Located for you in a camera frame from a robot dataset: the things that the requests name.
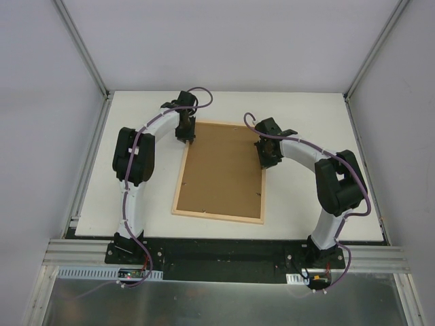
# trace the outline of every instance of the corkboard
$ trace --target corkboard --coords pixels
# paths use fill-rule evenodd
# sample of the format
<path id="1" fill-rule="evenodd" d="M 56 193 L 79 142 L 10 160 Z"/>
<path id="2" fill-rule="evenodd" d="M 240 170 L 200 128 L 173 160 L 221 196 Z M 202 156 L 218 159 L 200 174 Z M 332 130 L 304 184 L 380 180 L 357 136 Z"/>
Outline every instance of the corkboard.
<path id="1" fill-rule="evenodd" d="M 197 122 L 186 145 L 172 214 L 264 223 L 266 173 L 254 143 L 240 124 Z"/>

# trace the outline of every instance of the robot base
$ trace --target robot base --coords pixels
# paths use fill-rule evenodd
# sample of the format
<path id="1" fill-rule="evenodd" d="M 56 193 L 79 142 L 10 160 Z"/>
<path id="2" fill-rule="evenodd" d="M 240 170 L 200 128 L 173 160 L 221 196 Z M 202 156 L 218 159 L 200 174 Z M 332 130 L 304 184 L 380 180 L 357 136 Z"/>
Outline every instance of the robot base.
<path id="1" fill-rule="evenodd" d="M 143 234 L 137 240 L 142 241 Z M 116 232 L 114 240 L 107 245 L 104 262 L 106 264 L 142 265 L 145 262 L 145 255 L 133 239 L 124 238 Z"/>
<path id="2" fill-rule="evenodd" d="M 307 244 L 295 246 L 285 251 L 285 264 L 291 270 L 291 274 L 300 274 L 305 268 L 325 270 L 328 263 L 331 270 L 344 270 L 346 265 L 343 250 L 337 246 L 327 250 L 319 250 L 310 236 L 307 239 Z"/>

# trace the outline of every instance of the metal sheet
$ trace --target metal sheet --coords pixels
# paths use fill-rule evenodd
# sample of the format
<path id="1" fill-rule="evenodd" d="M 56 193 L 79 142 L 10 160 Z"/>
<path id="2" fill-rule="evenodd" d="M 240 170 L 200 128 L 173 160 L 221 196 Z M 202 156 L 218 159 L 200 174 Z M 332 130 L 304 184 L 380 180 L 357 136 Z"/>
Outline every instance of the metal sheet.
<path id="1" fill-rule="evenodd" d="M 406 325 L 391 274 L 350 274 L 326 295 L 301 285 L 57 279 L 44 325 Z"/>

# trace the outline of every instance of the black motor joint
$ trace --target black motor joint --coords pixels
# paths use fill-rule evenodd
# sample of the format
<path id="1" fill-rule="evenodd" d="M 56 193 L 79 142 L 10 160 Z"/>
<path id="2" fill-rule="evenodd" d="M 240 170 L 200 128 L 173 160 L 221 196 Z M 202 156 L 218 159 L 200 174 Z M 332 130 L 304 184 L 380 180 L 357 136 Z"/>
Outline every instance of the black motor joint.
<path id="1" fill-rule="evenodd" d="M 298 134 L 292 129 L 282 131 L 272 117 L 257 123 L 255 129 L 262 134 L 270 136 L 288 137 L 292 134 Z M 257 147 L 258 158 L 260 159 L 260 165 L 262 168 L 270 168 L 282 161 L 284 156 L 282 155 L 279 146 L 280 141 L 281 139 L 271 139 L 260 136 L 260 140 L 254 143 Z"/>
<path id="2" fill-rule="evenodd" d="M 195 139 L 195 120 L 194 114 L 196 109 L 177 109 L 177 107 L 193 107 L 198 104 L 198 99 L 195 95 L 181 91 L 176 100 L 164 103 L 161 107 L 168 109 L 175 109 L 179 114 L 179 123 L 175 129 L 175 137 L 185 143 L 193 142 Z"/>

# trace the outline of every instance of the white tabletop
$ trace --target white tabletop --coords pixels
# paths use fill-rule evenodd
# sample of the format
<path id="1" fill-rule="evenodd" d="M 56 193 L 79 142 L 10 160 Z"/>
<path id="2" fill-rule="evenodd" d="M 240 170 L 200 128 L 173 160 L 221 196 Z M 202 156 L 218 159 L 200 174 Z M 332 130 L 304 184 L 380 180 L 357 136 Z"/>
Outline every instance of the white tabletop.
<path id="1" fill-rule="evenodd" d="M 111 168 L 118 132 L 136 128 L 156 115 L 164 102 L 179 92 L 116 92 L 90 178 L 75 232 L 78 236 L 113 236 L 121 216 L 121 193 Z M 200 104 L 209 99 L 195 93 Z M 214 92 L 213 104 L 199 109 L 197 119 L 243 123 L 252 112 L 258 121 L 273 117 L 281 129 L 291 128 L 326 149 L 353 151 L 360 155 L 341 94 Z M 145 189 L 143 228 L 145 236 L 178 238 L 305 239 L 314 230 L 320 204 L 315 175 L 303 166 L 283 159 L 266 172 L 264 225 L 214 221 L 171 214 L 184 144 L 167 134 L 156 145 L 154 174 Z M 361 203 L 357 211 L 365 211 Z M 352 217 L 341 240 L 382 240 L 376 213 Z"/>

